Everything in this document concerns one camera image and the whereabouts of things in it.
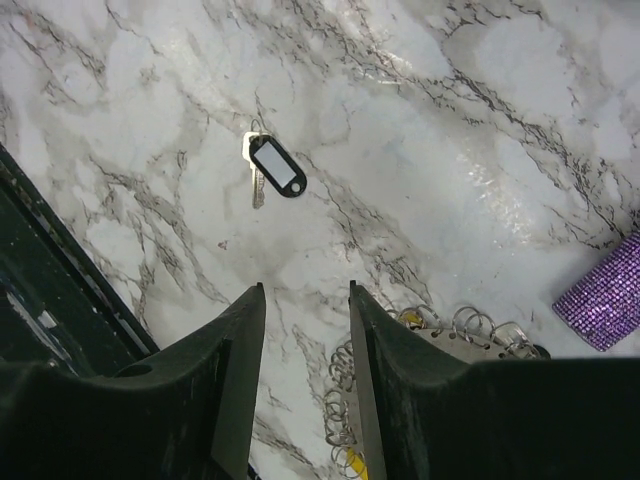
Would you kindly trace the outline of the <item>key with black tag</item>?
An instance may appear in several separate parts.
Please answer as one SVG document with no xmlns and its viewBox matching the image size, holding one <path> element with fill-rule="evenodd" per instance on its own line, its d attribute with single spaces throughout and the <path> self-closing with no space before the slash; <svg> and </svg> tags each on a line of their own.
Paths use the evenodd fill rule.
<svg viewBox="0 0 640 480">
<path fill-rule="evenodd" d="M 266 183 L 288 199 L 298 198 L 306 191 L 307 177 L 301 167 L 257 118 L 243 136 L 242 157 L 251 170 L 251 201 L 255 210 L 264 205 Z"/>
</svg>

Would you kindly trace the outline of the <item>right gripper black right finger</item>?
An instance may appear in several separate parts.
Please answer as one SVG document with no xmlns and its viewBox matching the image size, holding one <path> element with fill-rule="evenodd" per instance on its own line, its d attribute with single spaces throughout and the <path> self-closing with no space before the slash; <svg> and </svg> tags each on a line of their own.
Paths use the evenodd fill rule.
<svg viewBox="0 0 640 480">
<path fill-rule="evenodd" d="M 365 463 L 372 479 L 635 479 L 634 358 L 466 364 L 350 287 Z"/>
</svg>

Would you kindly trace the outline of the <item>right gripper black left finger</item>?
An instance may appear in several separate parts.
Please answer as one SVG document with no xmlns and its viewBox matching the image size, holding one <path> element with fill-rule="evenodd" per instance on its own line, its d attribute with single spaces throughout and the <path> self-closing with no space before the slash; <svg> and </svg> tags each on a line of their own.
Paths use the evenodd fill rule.
<svg viewBox="0 0 640 480">
<path fill-rule="evenodd" d="M 245 479 L 265 292 L 111 377 L 1 368 L 5 479 Z"/>
</svg>

